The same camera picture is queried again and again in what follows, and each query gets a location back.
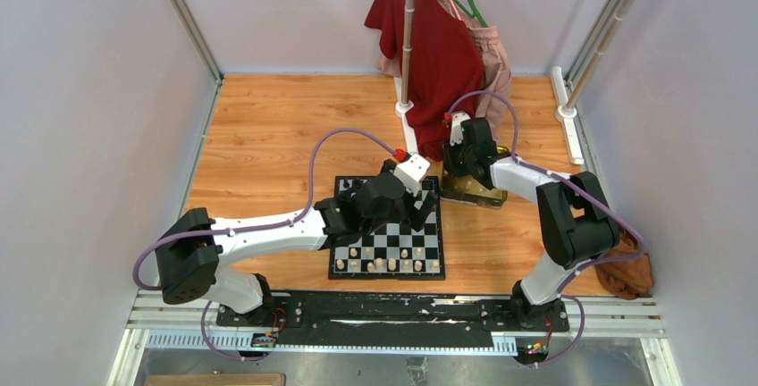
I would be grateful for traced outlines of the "yellow metal tin box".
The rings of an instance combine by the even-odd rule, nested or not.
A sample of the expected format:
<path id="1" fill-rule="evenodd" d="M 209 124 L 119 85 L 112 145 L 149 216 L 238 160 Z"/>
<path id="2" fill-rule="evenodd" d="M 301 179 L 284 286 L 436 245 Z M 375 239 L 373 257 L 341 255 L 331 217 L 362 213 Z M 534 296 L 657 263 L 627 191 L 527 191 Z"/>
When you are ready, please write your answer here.
<path id="1" fill-rule="evenodd" d="M 443 146 L 441 198 L 459 203 L 500 209 L 508 198 L 502 189 L 487 189 L 470 176 L 456 177 L 454 159 L 461 147 Z"/>

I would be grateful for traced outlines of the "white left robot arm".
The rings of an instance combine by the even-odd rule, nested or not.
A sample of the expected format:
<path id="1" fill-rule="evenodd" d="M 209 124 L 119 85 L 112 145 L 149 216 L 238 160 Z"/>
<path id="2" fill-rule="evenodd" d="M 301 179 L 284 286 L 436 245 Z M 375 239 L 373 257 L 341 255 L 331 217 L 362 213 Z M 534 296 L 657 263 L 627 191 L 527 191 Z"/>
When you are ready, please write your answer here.
<path id="1" fill-rule="evenodd" d="M 274 302 L 264 277 L 240 273 L 233 264 L 280 252 L 347 247 L 391 222 L 419 228 L 435 204 L 427 197 L 416 205 L 430 169 L 419 155 L 390 159 L 357 187 L 288 214 L 226 219 L 193 208 L 153 250 L 162 299 L 167 305 L 205 299 L 231 308 L 253 326 L 265 325 Z"/>

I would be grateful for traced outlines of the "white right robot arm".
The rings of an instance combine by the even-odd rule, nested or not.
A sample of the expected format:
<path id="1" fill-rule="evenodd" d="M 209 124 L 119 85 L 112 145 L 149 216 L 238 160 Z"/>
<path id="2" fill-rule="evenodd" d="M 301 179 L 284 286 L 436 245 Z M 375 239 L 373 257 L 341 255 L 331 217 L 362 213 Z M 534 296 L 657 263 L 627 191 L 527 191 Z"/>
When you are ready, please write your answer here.
<path id="1" fill-rule="evenodd" d="M 489 123 L 467 113 L 445 116 L 450 139 L 443 145 L 445 171 L 476 180 L 534 203 L 544 252 L 534 269 L 512 291 L 510 317 L 522 330 L 533 330 L 546 309 L 580 267 L 598 259 L 620 240 L 598 177 L 591 172 L 551 172 L 499 151 Z"/>

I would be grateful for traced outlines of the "black white chess board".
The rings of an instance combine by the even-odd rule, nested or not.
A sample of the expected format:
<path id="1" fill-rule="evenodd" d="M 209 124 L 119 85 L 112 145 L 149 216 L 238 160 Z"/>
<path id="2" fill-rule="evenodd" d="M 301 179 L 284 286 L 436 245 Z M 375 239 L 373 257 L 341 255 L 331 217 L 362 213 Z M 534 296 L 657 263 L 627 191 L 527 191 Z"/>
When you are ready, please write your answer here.
<path id="1" fill-rule="evenodd" d="M 416 207 L 427 199 L 434 201 L 419 230 L 408 223 L 387 223 L 357 242 L 330 250 L 328 278 L 331 280 L 443 280 L 446 276 L 442 235 L 439 179 L 427 177 Z M 387 262 L 395 258 L 397 268 L 389 271 Z"/>

